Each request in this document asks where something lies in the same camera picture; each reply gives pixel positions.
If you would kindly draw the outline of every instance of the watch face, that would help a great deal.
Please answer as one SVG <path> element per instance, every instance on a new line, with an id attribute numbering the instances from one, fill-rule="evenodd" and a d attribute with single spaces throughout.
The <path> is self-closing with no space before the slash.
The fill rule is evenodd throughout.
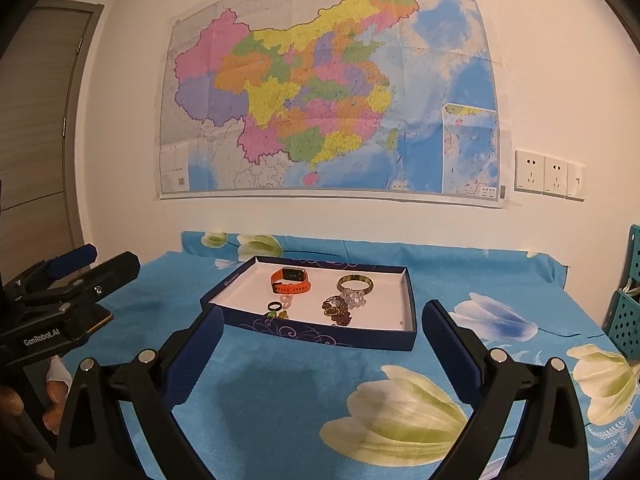
<path id="1" fill-rule="evenodd" d="M 304 282 L 305 271 L 302 269 L 282 269 L 282 279 L 290 282 Z"/>

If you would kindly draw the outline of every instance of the silver screw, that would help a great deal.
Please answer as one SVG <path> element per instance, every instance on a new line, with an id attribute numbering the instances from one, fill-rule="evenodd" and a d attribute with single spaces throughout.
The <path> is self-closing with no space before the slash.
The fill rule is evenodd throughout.
<path id="1" fill-rule="evenodd" d="M 143 350 L 138 354 L 138 361 L 141 363 L 150 363 L 156 358 L 156 352 L 154 350 Z"/>
<path id="2" fill-rule="evenodd" d="M 555 368 L 556 370 L 561 372 L 562 370 L 564 370 L 564 361 L 562 361 L 562 359 L 559 357 L 554 357 L 553 359 L 551 359 L 551 366 L 552 368 Z"/>
<path id="3" fill-rule="evenodd" d="M 94 364 L 95 361 L 90 357 L 87 357 L 86 359 L 82 359 L 82 362 L 80 363 L 80 369 L 83 372 L 88 372 L 89 370 L 91 370 L 91 368 L 94 367 Z"/>
<path id="4" fill-rule="evenodd" d="M 503 363 L 507 360 L 507 352 L 505 352 L 502 348 L 494 348 L 489 352 L 491 359 L 496 361 L 497 363 Z"/>

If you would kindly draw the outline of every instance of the door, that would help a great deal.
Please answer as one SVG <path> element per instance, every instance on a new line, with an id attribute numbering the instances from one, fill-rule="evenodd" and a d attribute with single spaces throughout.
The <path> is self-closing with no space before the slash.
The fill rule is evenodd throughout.
<path id="1" fill-rule="evenodd" d="M 73 172 L 76 107 L 101 6 L 42 1 L 0 59 L 0 273 L 82 245 Z"/>

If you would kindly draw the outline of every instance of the orange smartwatch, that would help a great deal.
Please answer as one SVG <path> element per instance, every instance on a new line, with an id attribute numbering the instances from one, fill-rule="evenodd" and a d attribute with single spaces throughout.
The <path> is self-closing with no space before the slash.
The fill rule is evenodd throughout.
<path id="1" fill-rule="evenodd" d="M 282 283 L 280 280 L 298 283 Z M 275 294 L 302 294 L 311 289 L 305 269 L 282 267 L 271 275 L 271 288 Z"/>

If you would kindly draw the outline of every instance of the green bangle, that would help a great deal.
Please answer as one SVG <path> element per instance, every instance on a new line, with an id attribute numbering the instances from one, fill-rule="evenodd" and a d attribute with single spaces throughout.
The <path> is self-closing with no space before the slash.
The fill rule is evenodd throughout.
<path id="1" fill-rule="evenodd" d="M 369 285 L 367 288 L 356 289 L 348 286 L 342 286 L 343 283 L 347 282 L 364 282 Z M 341 294 L 344 294 L 347 290 L 355 290 L 356 292 L 361 292 L 363 295 L 369 294 L 373 290 L 373 281 L 371 278 L 367 278 L 361 274 L 347 274 L 338 280 L 337 285 L 338 290 Z"/>

